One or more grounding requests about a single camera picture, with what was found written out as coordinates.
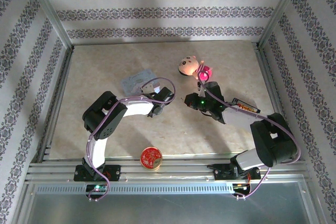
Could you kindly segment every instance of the tiled floor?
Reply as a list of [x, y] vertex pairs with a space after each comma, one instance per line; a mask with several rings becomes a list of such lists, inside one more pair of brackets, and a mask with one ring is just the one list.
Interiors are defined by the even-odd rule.
[[81, 119], [84, 111], [107, 90], [122, 97], [121, 80], [144, 69], [171, 79], [176, 99], [154, 118], [123, 118], [108, 140], [106, 156], [139, 157], [148, 146], [163, 154], [241, 152], [254, 147], [250, 133], [222, 125], [184, 104], [187, 94], [197, 92], [197, 81], [177, 70], [187, 55], [213, 68], [212, 80], [219, 83], [226, 101], [237, 97], [264, 114], [273, 112], [249, 41], [76, 46], [49, 158], [83, 157], [88, 137]]

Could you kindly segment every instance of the white wall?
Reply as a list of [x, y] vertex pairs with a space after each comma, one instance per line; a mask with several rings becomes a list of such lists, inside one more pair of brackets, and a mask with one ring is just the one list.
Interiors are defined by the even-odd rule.
[[335, 0], [291, 0], [265, 53], [328, 223], [336, 222]]
[[0, 223], [10, 223], [65, 48], [37, 0], [0, 0], [0, 31]]
[[50, 0], [74, 44], [258, 41], [279, 0]]

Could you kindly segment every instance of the red lid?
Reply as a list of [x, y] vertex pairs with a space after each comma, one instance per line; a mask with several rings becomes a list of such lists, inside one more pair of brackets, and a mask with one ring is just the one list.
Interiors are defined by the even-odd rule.
[[148, 147], [141, 153], [140, 162], [145, 168], [156, 169], [161, 165], [162, 154], [158, 148]]

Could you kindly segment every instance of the pink plush toy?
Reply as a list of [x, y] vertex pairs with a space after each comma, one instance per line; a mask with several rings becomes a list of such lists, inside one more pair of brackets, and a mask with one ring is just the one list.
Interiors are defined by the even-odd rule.
[[200, 71], [206, 71], [209, 76], [205, 73], [201, 73], [201, 81], [207, 81], [212, 75], [212, 68], [204, 65], [204, 60], [200, 61], [200, 64], [196, 60], [196, 56], [187, 56], [181, 60], [178, 70], [184, 76], [193, 76], [198, 80], [198, 73]]

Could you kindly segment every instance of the patterned wallpaper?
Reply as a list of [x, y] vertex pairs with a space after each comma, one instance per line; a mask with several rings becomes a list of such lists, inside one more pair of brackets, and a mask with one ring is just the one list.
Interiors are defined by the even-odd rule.
[[50, 0], [74, 44], [257, 41], [279, 0]]
[[65, 48], [37, 0], [0, 0], [0, 28], [0, 223], [10, 223]]
[[327, 223], [336, 223], [336, 0], [291, 0], [265, 46]]

